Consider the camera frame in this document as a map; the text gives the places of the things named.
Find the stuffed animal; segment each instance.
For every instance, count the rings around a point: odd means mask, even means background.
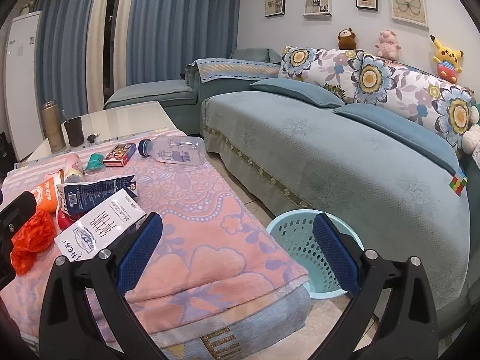
[[[338,34],[338,48],[340,50],[356,50],[357,43],[355,42],[355,33],[351,28],[342,30]]]
[[[480,143],[480,120],[478,109],[475,105],[470,109],[470,123],[473,125],[462,137],[462,149],[467,154],[472,154]]]
[[[393,31],[385,30],[380,32],[378,40],[380,43],[375,45],[378,49],[377,55],[381,58],[398,61],[398,50],[400,50],[401,47],[397,42],[397,34]]]
[[[438,75],[452,84],[457,83],[457,73],[462,72],[459,66],[460,59],[463,57],[463,51],[455,51],[450,47],[443,47],[442,44],[433,35],[430,35],[432,42],[438,49],[437,55],[433,57],[437,65]]]

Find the brown cup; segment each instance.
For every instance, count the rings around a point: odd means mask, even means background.
[[[82,117],[74,117],[63,124],[68,135],[68,142],[71,147],[80,146],[85,142],[82,130]]]

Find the sofa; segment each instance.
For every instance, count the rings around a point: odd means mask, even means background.
[[[480,175],[458,161],[473,93],[363,50],[288,46],[278,77],[206,99],[206,149],[273,214],[325,210],[387,259],[420,257],[441,336],[458,328],[480,298]]]
[[[247,90],[257,79],[270,77],[256,74],[255,67],[261,67],[262,63],[270,66],[273,74],[277,75],[276,64],[280,59],[274,50],[267,48],[237,49],[229,59],[198,59],[186,66],[185,79],[126,86],[109,98],[104,109],[158,101],[179,130],[188,135],[200,134],[200,106],[205,99],[219,93]],[[234,70],[224,71],[225,67],[233,67]],[[211,71],[215,71],[215,79],[208,79]]]

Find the doorway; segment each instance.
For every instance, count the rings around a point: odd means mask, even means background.
[[[103,98],[106,103],[113,95],[113,45],[119,0],[106,0],[105,37],[103,40]]]

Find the blue curtain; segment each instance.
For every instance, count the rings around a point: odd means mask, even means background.
[[[127,85],[179,79],[199,58],[227,58],[237,45],[240,0],[132,0]]]
[[[41,10],[37,37],[37,98],[56,100],[68,117],[88,113],[86,44],[93,0],[35,0]]]

